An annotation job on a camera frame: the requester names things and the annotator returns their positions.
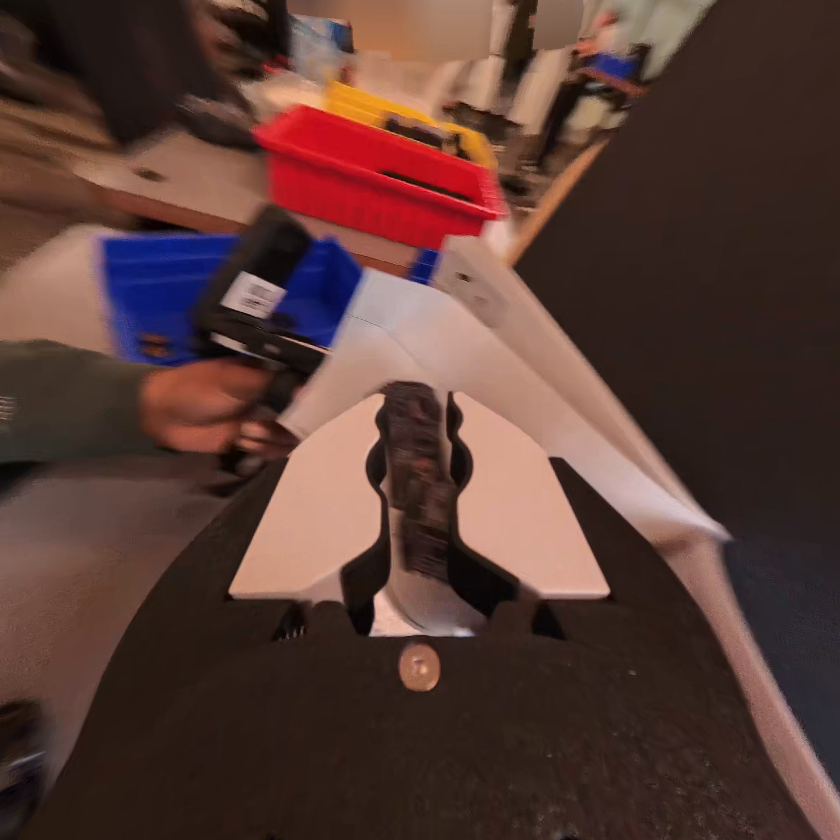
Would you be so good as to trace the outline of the lego instruction booklet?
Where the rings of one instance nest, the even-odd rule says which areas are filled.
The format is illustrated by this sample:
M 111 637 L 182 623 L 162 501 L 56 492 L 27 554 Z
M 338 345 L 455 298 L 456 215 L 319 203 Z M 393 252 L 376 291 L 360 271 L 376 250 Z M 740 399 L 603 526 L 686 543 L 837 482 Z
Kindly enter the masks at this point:
M 838 790 L 772 677 L 708 515 L 589 359 L 480 239 L 454 237 L 426 287 L 364 269 L 328 359 L 280 415 L 299 438 L 388 381 L 465 392 L 566 459 L 665 559 L 711 624 L 763 745 L 820 838 L 839 837 Z

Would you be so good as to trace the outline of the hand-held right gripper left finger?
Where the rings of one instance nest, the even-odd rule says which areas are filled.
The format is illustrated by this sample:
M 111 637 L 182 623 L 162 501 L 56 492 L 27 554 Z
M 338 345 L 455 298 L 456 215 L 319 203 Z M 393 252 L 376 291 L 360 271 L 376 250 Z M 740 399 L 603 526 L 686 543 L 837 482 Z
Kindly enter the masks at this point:
M 381 440 L 372 394 L 291 453 L 230 584 L 235 600 L 349 602 L 341 574 L 383 534 L 367 459 Z

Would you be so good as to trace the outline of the yellow storage bin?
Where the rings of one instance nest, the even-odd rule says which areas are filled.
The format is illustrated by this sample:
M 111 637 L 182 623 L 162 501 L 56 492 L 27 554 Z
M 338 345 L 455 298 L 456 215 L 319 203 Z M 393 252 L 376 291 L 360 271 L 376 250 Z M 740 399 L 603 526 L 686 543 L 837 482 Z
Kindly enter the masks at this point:
M 376 97 L 337 80 L 327 83 L 323 104 L 325 110 L 336 116 L 397 133 L 483 166 L 490 172 L 498 172 L 497 157 L 490 142 L 474 129 L 433 119 L 414 108 Z

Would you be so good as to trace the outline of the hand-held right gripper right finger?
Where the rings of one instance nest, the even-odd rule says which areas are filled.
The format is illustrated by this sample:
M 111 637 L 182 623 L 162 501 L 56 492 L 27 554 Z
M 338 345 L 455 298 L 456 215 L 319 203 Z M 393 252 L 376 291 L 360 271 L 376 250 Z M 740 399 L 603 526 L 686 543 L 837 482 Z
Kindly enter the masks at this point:
M 463 392 L 447 402 L 448 582 L 466 602 L 601 600 L 610 587 L 544 449 Z

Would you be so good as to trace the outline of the blue storage bin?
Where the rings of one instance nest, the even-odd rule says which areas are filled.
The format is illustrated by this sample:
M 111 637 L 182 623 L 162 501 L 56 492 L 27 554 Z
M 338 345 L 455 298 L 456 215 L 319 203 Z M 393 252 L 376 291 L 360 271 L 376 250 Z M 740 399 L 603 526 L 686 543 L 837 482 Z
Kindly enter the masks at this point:
M 197 361 L 201 351 L 193 310 L 239 240 L 230 234 L 103 238 L 100 275 L 117 356 L 163 366 Z M 362 271 L 337 241 L 317 241 L 294 270 L 287 298 L 276 306 L 279 325 L 331 343 Z

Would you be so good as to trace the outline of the large black panel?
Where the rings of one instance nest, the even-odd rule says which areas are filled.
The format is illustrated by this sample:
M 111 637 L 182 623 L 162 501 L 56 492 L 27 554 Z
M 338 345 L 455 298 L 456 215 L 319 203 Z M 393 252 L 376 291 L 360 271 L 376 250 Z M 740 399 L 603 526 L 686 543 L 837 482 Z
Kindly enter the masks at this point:
M 714 2 L 518 260 L 703 510 L 838 786 L 839 2 Z

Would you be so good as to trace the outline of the red storage bin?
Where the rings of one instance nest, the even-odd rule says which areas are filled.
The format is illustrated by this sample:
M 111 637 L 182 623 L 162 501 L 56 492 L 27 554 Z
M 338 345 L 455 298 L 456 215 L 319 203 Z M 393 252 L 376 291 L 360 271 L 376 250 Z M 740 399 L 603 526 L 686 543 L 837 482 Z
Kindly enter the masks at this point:
M 271 201 L 424 249 L 508 215 L 495 175 L 423 143 L 304 104 L 255 126 Z

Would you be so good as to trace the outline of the person's left hand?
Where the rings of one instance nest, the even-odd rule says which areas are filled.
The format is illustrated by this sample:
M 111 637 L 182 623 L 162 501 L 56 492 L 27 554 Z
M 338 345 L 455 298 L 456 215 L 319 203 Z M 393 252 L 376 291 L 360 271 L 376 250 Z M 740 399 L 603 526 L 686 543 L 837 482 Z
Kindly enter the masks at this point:
M 235 360 L 205 360 L 149 372 L 139 390 L 140 427 L 156 445 L 221 455 L 231 447 L 276 459 L 298 440 L 256 408 L 271 373 Z

